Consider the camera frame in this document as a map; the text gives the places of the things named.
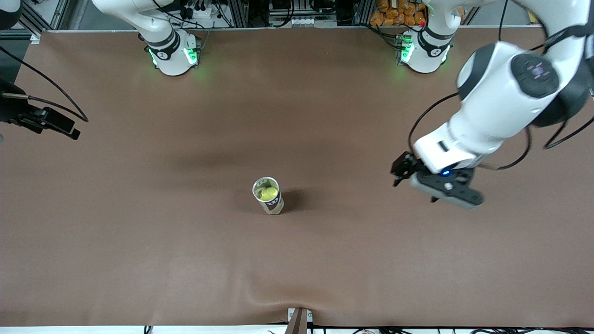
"brown table surface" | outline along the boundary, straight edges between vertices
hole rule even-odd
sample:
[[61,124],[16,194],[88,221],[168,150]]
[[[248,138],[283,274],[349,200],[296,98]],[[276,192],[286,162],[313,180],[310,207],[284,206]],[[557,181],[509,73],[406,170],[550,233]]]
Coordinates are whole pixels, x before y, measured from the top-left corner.
[[[302,306],[334,326],[594,326],[592,130],[546,152],[555,128],[535,130],[525,162],[478,172],[477,210],[392,187],[415,119],[495,39],[463,29],[421,75],[364,29],[214,32],[199,69],[167,77],[135,33],[44,34],[26,60],[91,121],[78,141],[0,127],[0,324],[270,323]],[[27,69],[17,84],[67,102]],[[521,134],[491,161],[523,149]],[[265,175],[280,216],[251,194]]]

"can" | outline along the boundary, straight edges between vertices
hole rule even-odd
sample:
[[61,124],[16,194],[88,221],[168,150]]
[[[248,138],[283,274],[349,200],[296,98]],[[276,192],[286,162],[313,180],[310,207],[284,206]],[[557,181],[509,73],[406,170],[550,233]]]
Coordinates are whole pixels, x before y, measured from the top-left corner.
[[279,183],[271,177],[258,179],[252,187],[252,193],[269,215],[278,215],[285,206]]

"yellow tennis ball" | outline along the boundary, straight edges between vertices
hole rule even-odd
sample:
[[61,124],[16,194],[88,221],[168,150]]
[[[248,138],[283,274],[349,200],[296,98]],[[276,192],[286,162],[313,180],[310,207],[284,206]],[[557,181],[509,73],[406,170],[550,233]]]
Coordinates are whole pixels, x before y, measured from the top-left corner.
[[268,202],[268,201],[271,201],[272,199],[274,199],[278,193],[279,193],[279,191],[276,190],[275,188],[268,187],[268,188],[262,189],[260,191],[260,199],[262,201]]
[[276,190],[276,188],[273,188],[273,187],[268,187],[268,188],[266,188],[266,193],[267,193],[268,195],[271,195],[271,196],[272,196],[272,198],[275,198],[275,197],[276,197],[276,195],[279,193],[279,191],[278,191],[278,190]]

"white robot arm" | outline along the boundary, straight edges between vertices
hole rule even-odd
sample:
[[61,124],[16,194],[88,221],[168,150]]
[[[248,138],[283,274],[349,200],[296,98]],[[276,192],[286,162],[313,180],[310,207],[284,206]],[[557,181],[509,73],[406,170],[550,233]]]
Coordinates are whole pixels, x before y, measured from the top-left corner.
[[0,1],[0,30],[10,29],[14,26],[23,12],[21,0]]
[[478,7],[492,4],[497,0],[423,0],[429,16],[426,26],[421,30],[409,30],[405,35],[413,41],[408,54],[401,60],[419,73],[431,73],[446,61],[450,42],[458,27],[462,6]]
[[97,9],[130,23],[148,44],[153,62],[167,75],[181,75],[198,65],[200,48],[193,34],[174,29],[167,16],[156,10],[173,0],[92,0]]
[[585,104],[592,75],[591,0],[513,1],[544,25],[545,53],[506,42],[478,49],[458,76],[462,107],[414,144],[416,156],[404,154],[394,163],[397,182],[410,177],[434,199],[475,207],[482,196],[468,188],[474,167],[530,124],[561,122]]

